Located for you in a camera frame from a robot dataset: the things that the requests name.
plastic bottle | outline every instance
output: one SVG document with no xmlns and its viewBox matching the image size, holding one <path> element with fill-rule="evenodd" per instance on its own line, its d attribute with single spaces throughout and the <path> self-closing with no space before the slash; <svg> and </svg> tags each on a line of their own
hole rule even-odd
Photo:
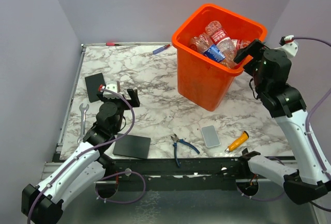
<svg viewBox="0 0 331 224">
<path fill-rule="evenodd" d="M 233 61 L 237 54 L 236 47 L 219 21 L 212 21 L 206 26 L 205 30 L 218 49 Z"/>
<path fill-rule="evenodd" d="M 250 44 L 250 41 L 244 39 L 232 39 L 232 43 L 237 50 L 244 48 Z"/>
<path fill-rule="evenodd" d="M 228 68 L 233 68 L 237 65 L 224 56 L 206 33 L 201 34 L 199 37 L 191 38 L 189 47 Z"/>
</svg>

blue pen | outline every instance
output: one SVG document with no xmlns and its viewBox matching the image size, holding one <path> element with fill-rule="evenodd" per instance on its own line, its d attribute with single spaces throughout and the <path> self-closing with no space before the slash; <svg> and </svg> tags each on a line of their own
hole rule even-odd
<svg viewBox="0 0 331 224">
<path fill-rule="evenodd" d="M 154 55 L 155 55 L 155 54 L 158 54 L 159 52 L 162 52 L 162 51 L 164 51 L 165 49 L 167 49 L 169 46 L 170 46 L 170 44 L 166 44 L 165 46 L 160 47 L 160 48 L 154 50 L 154 51 L 153 51 L 153 54 L 154 54 Z"/>
</svg>

pliers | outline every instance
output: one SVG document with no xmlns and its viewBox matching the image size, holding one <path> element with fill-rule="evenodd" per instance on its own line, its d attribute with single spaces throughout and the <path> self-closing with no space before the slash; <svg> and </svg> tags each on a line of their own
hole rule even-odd
<svg viewBox="0 0 331 224">
<path fill-rule="evenodd" d="M 174 143 L 173 143 L 174 155 L 175 155 L 176 164 L 179 168 L 180 168 L 180 163 L 179 163 L 178 158 L 177 158 L 177 142 L 189 146 L 190 148 L 195 150 L 198 154 L 200 154 L 199 150 L 194 145 L 184 141 L 183 139 L 179 139 L 176 134 L 174 134 L 174 136 L 171 136 L 171 139 L 174 141 Z"/>
</svg>

marble table top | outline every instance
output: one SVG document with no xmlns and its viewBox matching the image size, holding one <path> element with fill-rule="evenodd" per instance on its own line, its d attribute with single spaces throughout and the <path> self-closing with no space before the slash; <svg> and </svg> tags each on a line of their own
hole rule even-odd
<svg viewBox="0 0 331 224">
<path fill-rule="evenodd" d="M 243 73 L 232 83 L 226 97 L 214 112 L 197 106 L 177 91 L 176 49 L 153 55 L 160 46 L 122 46 L 86 48 L 77 89 L 74 94 L 69 121 L 63 139 L 61 159 L 67 159 L 77 148 L 81 113 L 79 105 L 89 104 L 86 130 L 92 127 L 101 102 L 90 103 L 84 78 L 102 72 L 104 80 L 120 81 L 121 93 L 138 89 L 141 106 L 134 108 L 136 123 L 130 134 L 151 138 L 148 158 L 174 158 L 170 135 L 192 143 L 200 154 L 187 146 L 178 145 L 178 158 L 238 157 L 243 149 L 255 150 L 265 156 L 293 156 L 291 148 L 275 121 L 261 102 L 255 100 L 248 86 L 250 77 Z M 130 111 L 125 111 L 127 126 L 131 124 Z M 220 146 L 207 148 L 201 128 L 214 125 Z M 224 150 L 243 131 L 250 138 L 234 152 Z M 124 158 L 112 154 L 113 145 L 106 151 L 111 158 Z"/>
</svg>

orange bin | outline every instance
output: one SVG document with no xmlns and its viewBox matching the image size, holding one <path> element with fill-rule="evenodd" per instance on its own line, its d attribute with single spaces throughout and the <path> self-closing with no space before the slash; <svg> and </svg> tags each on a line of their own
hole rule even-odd
<svg viewBox="0 0 331 224">
<path fill-rule="evenodd" d="M 178 92 L 206 110 L 214 111 L 227 93 L 233 79 L 243 73 L 243 65 L 229 69 L 188 47 L 192 37 L 205 31 L 211 21 L 219 21 L 232 39 L 264 40 L 266 28 L 214 4 L 204 4 L 172 36 L 177 48 Z"/>
</svg>

